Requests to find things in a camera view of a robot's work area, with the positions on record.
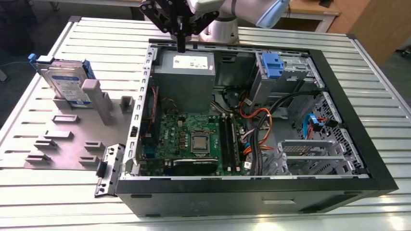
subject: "white table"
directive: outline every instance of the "white table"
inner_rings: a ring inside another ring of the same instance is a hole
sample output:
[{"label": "white table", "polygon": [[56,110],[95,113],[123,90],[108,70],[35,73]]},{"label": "white table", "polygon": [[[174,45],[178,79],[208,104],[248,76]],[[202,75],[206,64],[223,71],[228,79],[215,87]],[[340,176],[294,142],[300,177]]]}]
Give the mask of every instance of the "white table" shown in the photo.
[{"label": "white table", "polygon": [[[83,18],[67,24],[49,55],[85,56],[103,90],[116,98],[138,87],[150,38],[168,38],[150,22]],[[57,110],[53,93],[36,75],[0,131],[0,167],[13,167],[0,170],[0,227],[43,231],[411,229],[411,111],[358,41],[338,34],[240,28],[240,42],[323,50],[399,190],[320,215],[138,218],[119,198],[93,198],[95,172],[21,168],[31,136],[41,134],[41,120]]]}]

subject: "ram slot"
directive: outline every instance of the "ram slot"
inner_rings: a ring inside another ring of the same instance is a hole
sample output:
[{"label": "ram slot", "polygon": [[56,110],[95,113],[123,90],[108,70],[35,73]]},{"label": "ram slot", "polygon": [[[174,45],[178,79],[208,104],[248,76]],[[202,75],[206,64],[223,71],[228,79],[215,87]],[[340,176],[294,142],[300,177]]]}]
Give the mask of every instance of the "ram slot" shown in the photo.
[{"label": "ram slot", "polygon": [[220,126],[220,146],[222,146],[222,158],[223,158],[223,169],[228,170],[230,166],[230,153],[227,146],[227,132],[226,132],[226,118],[220,117],[219,119]]},{"label": "ram slot", "polygon": [[230,154],[230,164],[231,164],[231,170],[235,171],[236,170],[236,153],[235,153],[235,143],[234,143],[234,136],[235,133],[232,131],[232,122],[231,122],[231,118],[227,117],[226,118],[226,138],[227,138],[227,148],[228,148],[228,154]]},{"label": "ram slot", "polygon": [[235,159],[235,169],[234,171],[239,172],[240,171],[240,152],[239,152],[239,142],[238,142],[238,133],[236,133],[236,120],[231,116],[231,131],[232,131],[232,143],[234,143],[234,159]]}]

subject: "expansion slot bracket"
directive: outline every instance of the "expansion slot bracket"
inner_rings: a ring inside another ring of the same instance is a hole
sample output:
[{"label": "expansion slot bracket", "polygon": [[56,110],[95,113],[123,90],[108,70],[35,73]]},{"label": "expansion slot bracket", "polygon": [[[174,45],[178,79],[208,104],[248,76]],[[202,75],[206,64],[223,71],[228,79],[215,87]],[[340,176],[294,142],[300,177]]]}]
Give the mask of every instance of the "expansion slot bracket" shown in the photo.
[{"label": "expansion slot bracket", "polygon": [[95,198],[116,196],[116,186],[120,177],[120,168],[124,156],[124,145],[115,144],[108,146],[104,158],[99,163],[96,175],[99,177]]}]

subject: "gray holder block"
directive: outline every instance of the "gray holder block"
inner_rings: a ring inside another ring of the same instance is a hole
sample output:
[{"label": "gray holder block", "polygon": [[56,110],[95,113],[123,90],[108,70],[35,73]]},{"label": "gray holder block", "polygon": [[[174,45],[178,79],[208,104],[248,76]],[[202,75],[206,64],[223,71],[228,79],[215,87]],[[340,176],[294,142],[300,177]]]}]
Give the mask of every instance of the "gray holder block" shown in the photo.
[{"label": "gray holder block", "polygon": [[83,166],[97,166],[100,159],[96,156],[80,156],[79,163]]},{"label": "gray holder block", "polygon": [[57,144],[51,139],[39,139],[39,140],[35,141],[35,147],[37,149],[51,149],[51,150],[55,150],[55,149],[57,149]]},{"label": "gray holder block", "polygon": [[71,105],[67,100],[56,99],[56,97],[53,97],[52,101],[56,104],[59,110],[71,110]]},{"label": "gray holder block", "polygon": [[110,98],[110,95],[108,95],[107,92],[103,92],[103,98],[106,99],[108,110],[112,111],[114,110],[114,103],[111,101],[111,98]]},{"label": "gray holder block", "polygon": [[44,132],[43,137],[45,139],[72,139],[73,134],[71,131],[49,131]]},{"label": "gray holder block", "polygon": [[31,164],[48,164],[52,159],[45,154],[29,154],[25,161]]},{"label": "gray holder block", "polygon": [[84,148],[92,152],[92,151],[104,151],[106,146],[101,143],[101,141],[85,141],[84,142]]},{"label": "gray holder block", "polygon": [[100,89],[100,82],[96,79],[85,79],[81,89],[93,103],[93,107],[99,113],[104,125],[110,125],[112,123],[112,117],[110,114],[111,106],[107,104],[107,99],[104,98]]},{"label": "gray holder block", "polygon": [[120,100],[120,109],[123,114],[124,113],[131,113],[134,112],[134,107],[135,107],[135,99],[132,96],[122,96]]},{"label": "gray holder block", "polygon": [[52,117],[52,121],[55,123],[79,123],[80,122],[80,118],[79,118],[77,115],[71,115],[71,114],[55,115]]}]

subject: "power supply label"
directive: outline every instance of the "power supply label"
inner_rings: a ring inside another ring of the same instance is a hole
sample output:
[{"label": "power supply label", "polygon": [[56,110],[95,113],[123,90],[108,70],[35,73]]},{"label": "power supply label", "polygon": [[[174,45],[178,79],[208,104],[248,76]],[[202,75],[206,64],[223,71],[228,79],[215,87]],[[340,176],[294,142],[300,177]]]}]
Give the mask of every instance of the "power supply label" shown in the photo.
[{"label": "power supply label", "polygon": [[208,69],[207,57],[176,55],[172,60],[172,67],[184,69]]},{"label": "power supply label", "polygon": [[81,90],[80,79],[71,76],[52,76],[60,94],[65,100],[76,107],[85,107],[91,104],[87,94]]}]

